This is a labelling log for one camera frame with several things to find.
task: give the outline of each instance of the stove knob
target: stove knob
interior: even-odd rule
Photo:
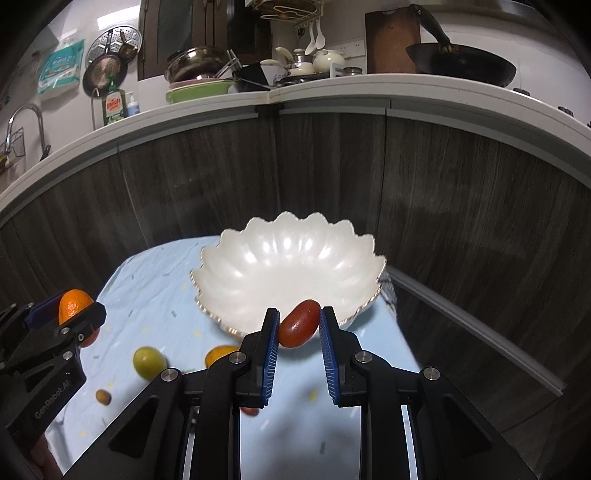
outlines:
[[[559,107],[558,107],[558,110],[560,110],[560,111],[562,111],[562,112],[566,113],[567,115],[574,116],[574,114],[573,114],[573,111],[572,111],[572,110],[569,110],[569,109],[568,109],[568,108],[566,108],[565,106],[559,106]]]
[[[531,97],[530,93],[527,90],[524,90],[523,88],[514,88],[513,91]]]

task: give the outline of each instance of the teal plastic package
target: teal plastic package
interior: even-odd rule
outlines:
[[[37,94],[45,100],[78,88],[83,54],[84,40],[61,44],[47,57],[37,83]]]

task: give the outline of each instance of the wooden cutting board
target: wooden cutting board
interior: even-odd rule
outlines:
[[[406,47],[421,43],[421,30],[410,7],[365,14],[368,73],[417,73]]]

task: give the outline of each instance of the scalloped bowl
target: scalloped bowl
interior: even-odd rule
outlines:
[[[328,223],[321,213],[300,220],[289,212],[272,222],[253,218],[241,232],[224,230],[218,245],[203,247],[201,261],[191,271],[195,301],[237,338],[260,330],[268,307],[283,319],[306,299],[332,306],[345,327],[379,295],[386,266],[373,236],[355,235],[348,220]]]

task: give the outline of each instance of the light blue tablecloth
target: light blue tablecloth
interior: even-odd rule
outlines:
[[[107,310],[105,325],[97,341],[80,352],[87,381],[47,433],[62,470],[147,385],[132,365],[137,348],[153,346],[171,367],[195,371],[204,368],[205,354],[214,346],[236,343],[197,308],[189,279],[189,271],[200,265],[201,248],[218,239],[186,239],[152,248],[127,259],[108,281],[97,299]],[[419,371],[394,312],[381,297],[350,330],[364,349],[395,367]],[[109,406],[95,400],[100,388],[112,394]],[[359,421],[358,408],[332,404],[317,339],[299,349],[280,349],[269,406],[257,417],[241,418],[242,478],[354,480],[359,472]]]

